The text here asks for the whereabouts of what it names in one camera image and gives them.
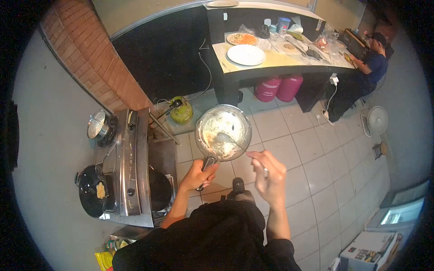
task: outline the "brick wall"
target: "brick wall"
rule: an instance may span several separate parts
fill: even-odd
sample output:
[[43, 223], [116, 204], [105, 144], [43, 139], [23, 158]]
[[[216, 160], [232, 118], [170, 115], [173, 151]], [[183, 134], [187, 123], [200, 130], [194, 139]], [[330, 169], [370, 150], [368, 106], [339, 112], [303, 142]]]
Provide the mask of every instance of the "brick wall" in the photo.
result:
[[89, 0], [56, 1], [42, 27], [69, 71], [108, 109], [154, 108], [120, 59]]

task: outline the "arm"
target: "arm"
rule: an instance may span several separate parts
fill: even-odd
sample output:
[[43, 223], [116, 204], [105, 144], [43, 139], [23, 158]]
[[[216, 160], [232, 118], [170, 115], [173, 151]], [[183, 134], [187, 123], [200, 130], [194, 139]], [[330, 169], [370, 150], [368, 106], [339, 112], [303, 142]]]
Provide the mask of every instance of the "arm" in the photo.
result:
[[256, 172], [256, 189], [261, 197], [270, 205], [267, 223], [267, 240], [291, 239], [288, 217], [285, 208], [285, 176], [286, 167], [267, 150], [259, 153], [247, 152], [253, 158], [252, 165]]
[[364, 74], [368, 75], [372, 72], [367, 64], [364, 64], [362, 60], [358, 60], [355, 56], [350, 55], [350, 59], [357, 65], [358, 69]]
[[161, 228], [167, 229], [173, 223], [185, 218], [188, 199], [190, 198], [190, 191], [198, 188], [201, 184], [204, 184], [204, 187], [211, 184], [212, 180], [216, 176], [215, 172], [219, 164], [209, 166], [202, 172], [203, 165], [203, 160], [196, 160], [193, 162], [190, 170], [179, 184], [175, 201], [164, 221], [160, 224]]

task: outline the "pot handle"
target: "pot handle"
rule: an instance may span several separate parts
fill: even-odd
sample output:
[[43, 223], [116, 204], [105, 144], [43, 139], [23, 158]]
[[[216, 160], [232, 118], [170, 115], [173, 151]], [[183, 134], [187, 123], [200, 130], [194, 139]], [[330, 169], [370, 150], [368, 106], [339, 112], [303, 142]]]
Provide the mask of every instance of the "pot handle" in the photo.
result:
[[77, 171], [76, 176], [74, 177], [74, 183], [79, 186], [80, 182], [79, 182], [79, 175], [81, 172]]
[[[214, 165], [217, 162], [217, 159], [215, 157], [212, 156], [208, 156], [205, 160], [205, 163], [202, 167], [202, 171], [204, 171], [207, 167]], [[202, 191], [204, 190], [204, 184], [201, 184], [200, 187], [196, 188], [197, 191]]]

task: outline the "yellow package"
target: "yellow package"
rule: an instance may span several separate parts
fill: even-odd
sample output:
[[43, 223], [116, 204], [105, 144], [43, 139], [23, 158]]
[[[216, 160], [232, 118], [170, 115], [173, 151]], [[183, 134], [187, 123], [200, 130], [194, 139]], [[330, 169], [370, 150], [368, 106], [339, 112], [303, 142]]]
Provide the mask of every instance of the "yellow package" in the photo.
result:
[[109, 252], [95, 253], [95, 257], [102, 271], [112, 267], [113, 256]]

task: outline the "black pan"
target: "black pan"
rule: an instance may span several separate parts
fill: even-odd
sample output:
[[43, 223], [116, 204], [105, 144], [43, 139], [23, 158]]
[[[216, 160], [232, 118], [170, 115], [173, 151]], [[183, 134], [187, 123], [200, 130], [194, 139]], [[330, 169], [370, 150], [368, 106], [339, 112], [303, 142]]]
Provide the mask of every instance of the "black pan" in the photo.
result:
[[[79, 186], [80, 202], [85, 212], [91, 217], [100, 217], [105, 211], [105, 204], [109, 197], [102, 168], [99, 165], [87, 166], [82, 172], [77, 172], [75, 183]], [[96, 196], [96, 186], [99, 183], [104, 186], [105, 197], [103, 199]]]
[[149, 167], [149, 189], [151, 190], [151, 209], [160, 211], [169, 205], [172, 198], [172, 186], [167, 177], [151, 166]]

